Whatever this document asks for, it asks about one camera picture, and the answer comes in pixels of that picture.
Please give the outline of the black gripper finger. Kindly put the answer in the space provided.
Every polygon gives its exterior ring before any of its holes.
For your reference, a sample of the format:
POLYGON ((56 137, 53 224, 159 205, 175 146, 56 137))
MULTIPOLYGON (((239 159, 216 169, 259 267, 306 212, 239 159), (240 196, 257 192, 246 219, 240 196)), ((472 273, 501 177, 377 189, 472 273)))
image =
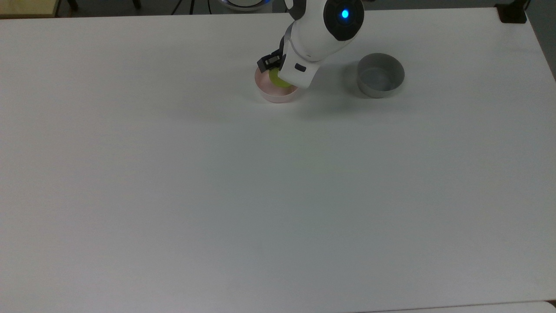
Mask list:
POLYGON ((276 51, 272 52, 270 55, 261 57, 256 62, 256 65, 260 73, 265 73, 266 71, 270 71, 272 69, 280 70, 282 68, 282 60, 283 51, 279 48, 276 51))

